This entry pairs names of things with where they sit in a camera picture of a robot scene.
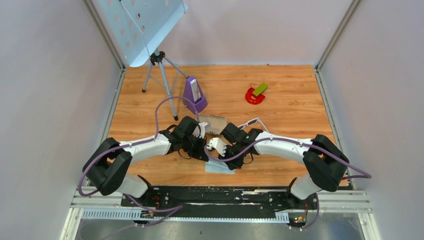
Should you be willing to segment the flag print glasses case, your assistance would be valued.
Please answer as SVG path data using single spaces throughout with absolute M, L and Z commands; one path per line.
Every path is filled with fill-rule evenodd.
M 199 114 L 199 120 L 209 123 L 210 127 L 206 129 L 206 132 L 213 135 L 219 135 L 228 124 L 228 120 L 225 117 L 208 114 Z

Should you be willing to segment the white frame sunglasses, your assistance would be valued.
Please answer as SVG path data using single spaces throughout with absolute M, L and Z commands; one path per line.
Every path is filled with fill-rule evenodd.
M 244 128 L 250 127 L 250 126 L 255 125 L 255 124 L 260 124 L 262 126 L 262 128 L 264 129 L 265 132 L 269 132 L 268 128 L 261 121 L 261 119 L 259 117 L 250 119 L 249 121 L 247 121 L 247 122 L 245 122 L 243 124 L 238 125 L 237 128 L 239 128 L 240 130 L 243 130 Z

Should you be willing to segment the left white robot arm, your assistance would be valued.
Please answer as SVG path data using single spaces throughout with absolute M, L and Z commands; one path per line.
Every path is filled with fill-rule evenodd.
M 97 192 L 108 196 L 114 192 L 131 195 L 140 206 L 153 201 L 151 185 L 142 176 L 128 173 L 131 164 L 171 153 L 185 152 L 189 159 L 208 161 L 204 151 L 207 122 L 198 122 L 185 116 L 179 124 L 161 130 L 155 136 L 135 141 L 105 139 L 82 168 L 82 172 L 96 187 Z

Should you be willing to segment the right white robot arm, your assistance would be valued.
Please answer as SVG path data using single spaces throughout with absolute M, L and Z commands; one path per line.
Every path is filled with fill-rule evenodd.
M 286 204 L 292 209 L 298 209 L 306 198 L 322 190 L 335 192 L 347 171 L 349 159 L 322 134 L 314 138 L 291 138 L 258 128 L 246 132 L 229 123 L 220 135 L 229 144 L 219 157 L 235 168 L 242 166 L 247 155 L 271 155 L 304 164 L 307 173 L 294 178 L 285 195 Z

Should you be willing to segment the light blue cleaning cloth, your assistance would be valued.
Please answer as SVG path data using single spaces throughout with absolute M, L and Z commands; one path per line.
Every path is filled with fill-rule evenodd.
M 229 169 L 228 165 L 225 162 L 209 160 L 205 162 L 204 170 L 207 173 L 216 173 L 216 174 L 229 174 L 232 175 L 236 172 L 235 169 Z

